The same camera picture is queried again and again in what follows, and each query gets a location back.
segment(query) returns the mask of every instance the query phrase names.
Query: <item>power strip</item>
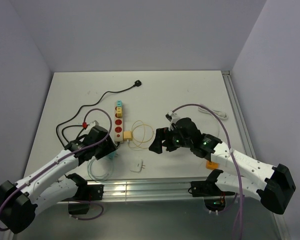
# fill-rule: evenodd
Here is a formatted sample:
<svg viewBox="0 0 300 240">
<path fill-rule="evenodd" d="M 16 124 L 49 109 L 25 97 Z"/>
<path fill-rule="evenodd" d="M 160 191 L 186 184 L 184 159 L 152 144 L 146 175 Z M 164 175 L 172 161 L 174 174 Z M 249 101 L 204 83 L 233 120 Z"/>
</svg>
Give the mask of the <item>power strip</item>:
<svg viewBox="0 0 300 240">
<path fill-rule="evenodd" d="M 114 104 L 114 143 L 124 141 L 124 114 L 122 101 L 118 100 Z"/>
</svg>

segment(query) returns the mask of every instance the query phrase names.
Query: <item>gray wall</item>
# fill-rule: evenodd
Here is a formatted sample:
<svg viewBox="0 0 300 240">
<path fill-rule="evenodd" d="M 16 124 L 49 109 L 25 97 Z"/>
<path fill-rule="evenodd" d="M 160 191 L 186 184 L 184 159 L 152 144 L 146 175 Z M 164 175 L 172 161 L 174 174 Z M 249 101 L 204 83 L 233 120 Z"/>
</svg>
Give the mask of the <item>gray wall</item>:
<svg viewBox="0 0 300 240">
<path fill-rule="evenodd" d="M 10 0 L 54 72 L 231 70 L 266 0 Z"/>
<path fill-rule="evenodd" d="M 50 82 L 13 6 L 0 0 L 0 184 L 23 176 Z"/>
<path fill-rule="evenodd" d="M 284 216 L 300 240 L 300 0 L 266 2 L 232 77 L 257 156 L 293 174 Z"/>
</svg>

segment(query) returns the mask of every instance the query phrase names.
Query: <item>yellow plug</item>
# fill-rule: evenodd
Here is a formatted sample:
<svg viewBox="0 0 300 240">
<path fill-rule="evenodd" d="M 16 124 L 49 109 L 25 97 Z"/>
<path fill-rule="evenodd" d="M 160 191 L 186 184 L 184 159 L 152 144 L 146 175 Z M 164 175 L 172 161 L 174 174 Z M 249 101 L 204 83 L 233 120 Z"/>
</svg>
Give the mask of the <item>yellow plug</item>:
<svg viewBox="0 0 300 240">
<path fill-rule="evenodd" d="M 123 132 L 123 141 L 131 141 L 132 140 L 132 131 L 124 131 Z"/>
<path fill-rule="evenodd" d="M 219 167 L 219 164 L 207 160 L 206 163 L 205 163 L 205 167 L 206 167 L 207 169 L 214 170 L 214 169 L 217 169 L 217 168 Z"/>
<path fill-rule="evenodd" d="M 116 107 L 116 117 L 122 118 L 122 107 L 119 106 Z"/>
</svg>

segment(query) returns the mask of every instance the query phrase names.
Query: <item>black power cord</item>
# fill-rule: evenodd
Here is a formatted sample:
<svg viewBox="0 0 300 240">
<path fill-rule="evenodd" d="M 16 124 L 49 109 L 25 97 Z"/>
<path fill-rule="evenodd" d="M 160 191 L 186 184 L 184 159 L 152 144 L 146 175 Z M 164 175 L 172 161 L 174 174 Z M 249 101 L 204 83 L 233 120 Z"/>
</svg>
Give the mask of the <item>black power cord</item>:
<svg viewBox="0 0 300 240">
<path fill-rule="evenodd" d="M 55 133 L 56 133 L 56 136 L 58 137 L 60 143 L 62 144 L 62 146 L 65 147 L 65 144 L 62 142 L 62 140 L 61 140 L 61 138 L 60 138 L 60 136 L 59 136 L 59 131 L 58 131 L 58 130 L 59 130 L 59 127 L 60 127 L 61 125 L 66 124 L 66 123 L 72 121 L 73 119 L 75 119 L 75 117 L 79 115 L 80 111 L 81 111 L 84 107 L 94 107 L 94 106 L 96 106 L 98 103 L 101 102 L 102 98 L 103 98 L 106 94 L 108 94 L 108 93 L 110 93 L 110 94 L 119 94 L 119 93 L 123 93 L 123 92 L 125 92 L 125 91 L 128 91 L 128 90 L 134 88 L 134 87 L 140 87 L 141 84 L 142 84 L 141 81 L 140 81 L 140 80 L 137 80 L 137 81 L 134 82 L 134 84 L 133 84 L 131 87 L 128 87 L 128 88 L 126 88 L 126 89 L 124 89 L 124 90 L 121 90 L 121 91 L 106 91 L 106 92 L 100 97 L 99 101 L 97 101 L 97 102 L 94 103 L 94 104 L 86 104 L 86 105 L 82 105 L 82 106 L 79 108 L 78 112 L 77 112 L 72 118 L 70 118 L 69 120 L 66 120 L 66 121 L 64 121 L 64 122 L 59 123 L 59 124 L 55 127 Z M 81 126 L 81 125 L 70 125 L 70 126 L 66 126 L 64 129 L 61 130 L 61 134 L 62 134 L 62 136 L 64 137 L 64 139 L 65 139 L 67 142 L 69 142 L 69 141 L 65 138 L 64 130 L 66 130 L 66 129 L 68 129 L 68 128 L 72 128 L 72 127 L 79 127 L 79 126 Z"/>
</svg>

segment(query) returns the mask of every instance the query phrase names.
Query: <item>teal connector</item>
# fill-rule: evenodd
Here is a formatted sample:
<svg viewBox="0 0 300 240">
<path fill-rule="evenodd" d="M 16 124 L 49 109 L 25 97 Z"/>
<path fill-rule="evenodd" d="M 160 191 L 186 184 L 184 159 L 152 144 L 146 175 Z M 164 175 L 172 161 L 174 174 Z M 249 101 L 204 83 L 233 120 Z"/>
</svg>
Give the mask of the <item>teal connector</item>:
<svg viewBox="0 0 300 240">
<path fill-rule="evenodd" d="M 120 100 L 116 101 L 116 106 L 117 107 L 122 107 L 122 101 L 120 101 Z"/>
</svg>

